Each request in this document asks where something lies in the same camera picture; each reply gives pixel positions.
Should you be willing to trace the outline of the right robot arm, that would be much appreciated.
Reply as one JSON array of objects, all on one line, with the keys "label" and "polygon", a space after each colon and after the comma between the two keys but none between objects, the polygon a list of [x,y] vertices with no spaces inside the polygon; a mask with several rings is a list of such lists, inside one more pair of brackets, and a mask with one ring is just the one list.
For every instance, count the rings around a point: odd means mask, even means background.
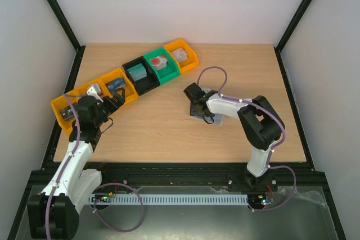
[{"label": "right robot arm", "polygon": [[228,97],[215,90],[205,91],[192,83],[184,89],[192,108],[208,124],[217,115],[238,119],[251,144],[251,156],[244,180],[251,190],[265,184],[270,159],[275,148],[285,141],[285,124],[264,96],[254,99]]}]

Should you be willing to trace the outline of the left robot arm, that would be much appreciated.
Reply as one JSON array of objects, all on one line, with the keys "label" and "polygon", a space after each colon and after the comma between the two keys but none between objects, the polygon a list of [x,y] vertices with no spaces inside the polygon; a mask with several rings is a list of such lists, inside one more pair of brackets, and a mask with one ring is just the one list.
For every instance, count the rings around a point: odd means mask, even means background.
[{"label": "left robot arm", "polygon": [[101,183],[101,172],[85,169],[101,138],[101,125],[125,104],[124,88],[111,97],[101,98],[91,87],[77,96],[74,106],[69,94],[65,100],[73,113],[69,143],[54,176],[38,194],[29,197],[27,211],[33,239],[73,239],[79,226],[80,213],[91,193]]}]

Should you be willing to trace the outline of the beige card holder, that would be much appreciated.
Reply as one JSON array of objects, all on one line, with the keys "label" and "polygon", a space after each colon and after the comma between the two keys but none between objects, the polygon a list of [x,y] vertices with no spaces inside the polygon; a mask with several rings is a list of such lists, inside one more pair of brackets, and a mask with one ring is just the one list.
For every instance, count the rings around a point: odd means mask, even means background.
[{"label": "beige card holder", "polygon": [[[189,99],[189,101],[198,101],[200,99],[208,100],[210,96],[212,96],[213,94],[217,94],[217,91],[211,90],[209,88],[200,88],[197,84],[193,83],[184,90],[184,94]],[[214,124],[221,126],[224,116],[221,114],[215,114],[215,116],[211,118],[204,118],[199,116],[192,117],[199,120],[204,120],[204,122],[209,125]]]}]

